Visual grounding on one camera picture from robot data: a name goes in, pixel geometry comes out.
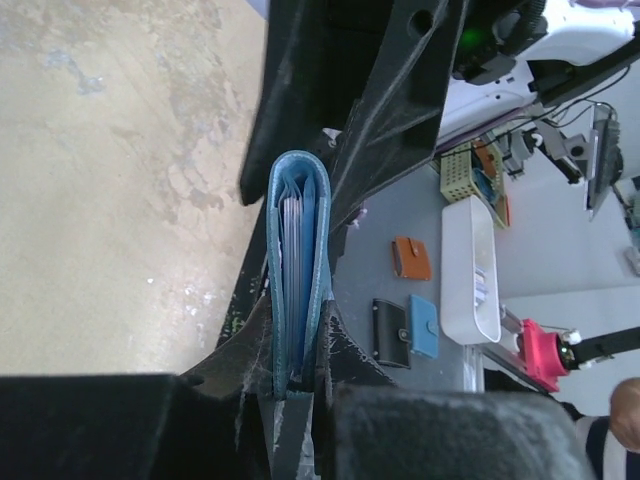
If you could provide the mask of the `orange card holder on floor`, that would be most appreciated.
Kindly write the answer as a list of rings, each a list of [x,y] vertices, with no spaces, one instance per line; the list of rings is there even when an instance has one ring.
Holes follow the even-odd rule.
[[[391,242],[393,269],[399,278],[430,281],[432,268],[423,242],[396,236]]]

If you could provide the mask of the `black card holder on floor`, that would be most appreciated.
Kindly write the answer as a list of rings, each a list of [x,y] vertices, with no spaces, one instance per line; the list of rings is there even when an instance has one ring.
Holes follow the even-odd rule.
[[[405,309],[383,299],[372,302],[373,358],[383,366],[410,369],[409,331]]]

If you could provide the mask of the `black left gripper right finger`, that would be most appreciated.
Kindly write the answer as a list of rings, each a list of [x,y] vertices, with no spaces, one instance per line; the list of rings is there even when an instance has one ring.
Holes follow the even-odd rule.
[[[592,479],[573,423],[533,393],[397,386],[322,305],[311,434],[323,479]]]

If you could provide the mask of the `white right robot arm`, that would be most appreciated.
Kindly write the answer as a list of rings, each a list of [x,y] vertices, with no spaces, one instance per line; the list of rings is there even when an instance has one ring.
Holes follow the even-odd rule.
[[[269,1],[262,93],[239,179],[338,132],[333,226],[437,154],[639,57],[635,1]]]

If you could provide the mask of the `yellow perforated basket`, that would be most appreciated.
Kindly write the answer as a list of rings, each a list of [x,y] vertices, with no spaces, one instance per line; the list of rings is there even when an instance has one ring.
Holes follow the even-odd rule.
[[[488,141],[478,138],[441,156],[440,192],[451,204],[476,196],[498,227],[510,226],[502,154]]]

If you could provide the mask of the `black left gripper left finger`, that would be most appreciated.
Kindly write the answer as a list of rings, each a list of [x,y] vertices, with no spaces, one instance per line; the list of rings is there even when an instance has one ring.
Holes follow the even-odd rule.
[[[257,479],[268,475],[251,382],[271,300],[185,375],[1,380],[4,479]]]

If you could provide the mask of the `pink fixture block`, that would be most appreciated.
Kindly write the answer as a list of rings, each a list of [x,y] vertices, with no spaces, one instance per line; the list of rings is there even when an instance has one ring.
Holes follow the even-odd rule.
[[[582,342],[578,330],[546,331],[534,320],[522,322],[518,337],[524,372],[547,392],[559,391],[559,379],[579,368],[573,350]]]

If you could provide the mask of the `white plastic bin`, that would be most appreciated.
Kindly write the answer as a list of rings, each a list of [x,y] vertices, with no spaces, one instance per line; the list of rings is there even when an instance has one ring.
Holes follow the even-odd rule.
[[[440,322],[463,346],[501,339],[494,222],[476,196],[442,211]]]

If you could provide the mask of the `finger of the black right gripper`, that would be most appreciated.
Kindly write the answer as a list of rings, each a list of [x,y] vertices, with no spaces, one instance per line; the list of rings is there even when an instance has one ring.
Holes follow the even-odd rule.
[[[330,228],[429,162],[466,1],[396,1],[375,63],[343,131],[331,174]]]
[[[343,131],[383,42],[391,1],[272,1],[262,92],[239,179],[241,201],[267,190],[276,158]]]

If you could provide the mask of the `light blue card holder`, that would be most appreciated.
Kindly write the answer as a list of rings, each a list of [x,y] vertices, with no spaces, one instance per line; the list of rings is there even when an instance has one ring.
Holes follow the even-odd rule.
[[[436,359],[439,354],[439,321],[436,306],[417,295],[409,296],[411,352]]]

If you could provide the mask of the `blue leather card holder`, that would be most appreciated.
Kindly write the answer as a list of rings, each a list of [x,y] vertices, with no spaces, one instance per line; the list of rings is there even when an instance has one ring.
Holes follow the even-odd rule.
[[[331,188],[323,163],[302,150],[280,155],[271,169],[266,207],[274,479],[294,479],[298,474],[315,389],[321,309],[333,296],[330,211]]]

